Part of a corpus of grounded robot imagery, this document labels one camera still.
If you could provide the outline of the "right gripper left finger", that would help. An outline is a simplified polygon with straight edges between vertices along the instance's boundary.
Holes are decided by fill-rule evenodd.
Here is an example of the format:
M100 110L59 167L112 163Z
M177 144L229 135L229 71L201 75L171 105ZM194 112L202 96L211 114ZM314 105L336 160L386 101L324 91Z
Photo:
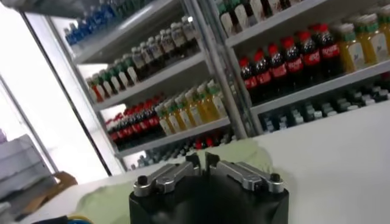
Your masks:
M152 194L168 194L185 177L201 174L200 159L197 153L186 156L185 161L176 164L166 164L150 175L140 175L133 184L136 197L148 197Z

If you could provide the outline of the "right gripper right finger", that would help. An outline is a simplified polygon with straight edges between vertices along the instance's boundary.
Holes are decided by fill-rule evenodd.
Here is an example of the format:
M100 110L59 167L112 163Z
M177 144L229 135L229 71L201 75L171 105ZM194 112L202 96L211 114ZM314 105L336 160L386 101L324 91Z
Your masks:
M278 173L267 173L244 162L228 162L218 155L205 153L206 171L210 175L229 177L247 191L255 192L261 188L272 194L281 194L284 181Z

